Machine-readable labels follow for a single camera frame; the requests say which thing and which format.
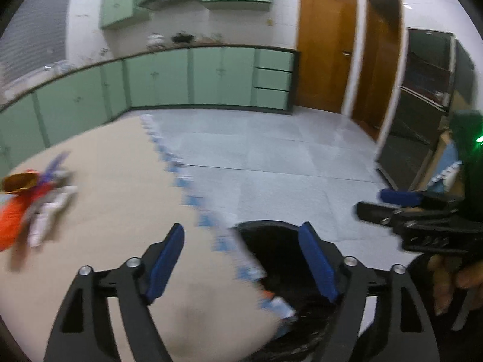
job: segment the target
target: silver bolt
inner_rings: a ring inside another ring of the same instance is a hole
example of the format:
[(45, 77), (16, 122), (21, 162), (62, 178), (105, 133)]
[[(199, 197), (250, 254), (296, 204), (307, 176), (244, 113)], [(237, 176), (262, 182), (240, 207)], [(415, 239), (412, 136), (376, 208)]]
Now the silver bolt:
[(85, 275), (90, 274), (91, 271), (92, 271), (92, 267), (90, 267), (88, 265), (84, 265), (83, 267), (81, 267), (81, 269), (79, 269), (79, 275), (85, 276)]
[(358, 261), (355, 257), (347, 256), (346, 258), (344, 258), (344, 264), (348, 267), (355, 267), (357, 263)]
[(129, 268), (136, 268), (141, 265), (141, 259), (139, 257), (131, 257), (129, 260), (126, 261), (126, 265)]
[(402, 266), (401, 264), (396, 264), (393, 266), (393, 271), (396, 272), (397, 274), (404, 274), (406, 273), (406, 268)]

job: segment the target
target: black trash bag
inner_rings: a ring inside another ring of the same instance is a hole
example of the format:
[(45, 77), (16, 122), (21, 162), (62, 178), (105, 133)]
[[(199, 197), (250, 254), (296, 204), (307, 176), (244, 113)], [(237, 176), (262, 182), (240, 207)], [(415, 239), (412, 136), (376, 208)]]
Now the black trash bag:
[(285, 299), (298, 320), (290, 331), (252, 354), (251, 362), (301, 362), (324, 341), (337, 305), (320, 295), (299, 246), (299, 228), (279, 221), (252, 221), (235, 227), (267, 272), (266, 290)]

